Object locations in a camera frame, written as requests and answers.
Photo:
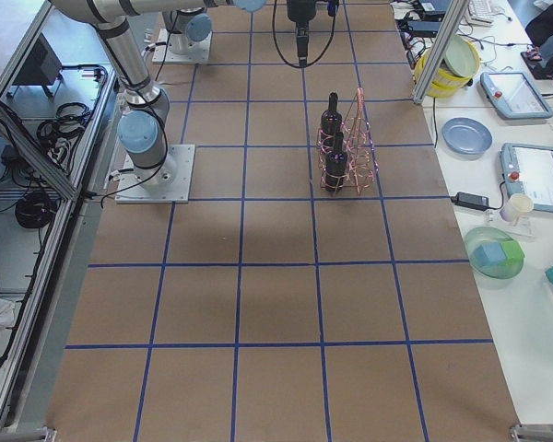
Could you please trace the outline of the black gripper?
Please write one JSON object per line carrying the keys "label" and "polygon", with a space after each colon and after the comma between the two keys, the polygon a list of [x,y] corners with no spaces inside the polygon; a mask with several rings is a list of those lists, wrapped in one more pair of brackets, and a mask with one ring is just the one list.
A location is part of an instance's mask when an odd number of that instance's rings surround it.
{"label": "black gripper", "polygon": [[288,19],[295,24],[296,46],[299,67],[308,66],[310,22],[316,16],[316,2],[313,0],[287,0]]}

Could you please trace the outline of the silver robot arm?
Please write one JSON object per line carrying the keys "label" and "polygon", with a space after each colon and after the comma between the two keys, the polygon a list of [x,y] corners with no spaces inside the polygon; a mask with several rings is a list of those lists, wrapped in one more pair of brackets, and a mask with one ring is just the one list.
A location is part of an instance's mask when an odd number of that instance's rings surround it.
{"label": "silver robot arm", "polygon": [[176,55],[190,55],[203,49],[211,36],[212,21],[205,7],[162,12],[167,46]]}
{"label": "silver robot arm", "polygon": [[146,13],[206,12],[219,6],[236,6],[254,13],[264,1],[53,1],[65,16],[95,29],[112,67],[124,87],[130,113],[117,134],[131,158],[140,184],[171,173],[165,121],[170,102],[165,90],[151,78],[128,22]]}

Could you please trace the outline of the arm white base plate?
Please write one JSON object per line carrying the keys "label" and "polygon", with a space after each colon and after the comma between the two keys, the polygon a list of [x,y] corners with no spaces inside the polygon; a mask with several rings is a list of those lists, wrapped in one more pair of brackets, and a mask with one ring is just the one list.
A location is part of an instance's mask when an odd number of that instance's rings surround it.
{"label": "arm white base plate", "polygon": [[170,38],[170,47],[167,48],[164,43],[168,39],[168,32],[165,29],[159,31],[157,46],[152,62],[154,64],[207,64],[210,54],[212,33],[202,41],[191,41],[184,35],[176,34]]}
{"label": "arm white base plate", "polygon": [[119,204],[165,204],[189,202],[194,169],[195,145],[170,145],[169,154],[161,170],[134,169],[132,159],[125,155],[124,173],[119,180],[119,191],[114,194]]}

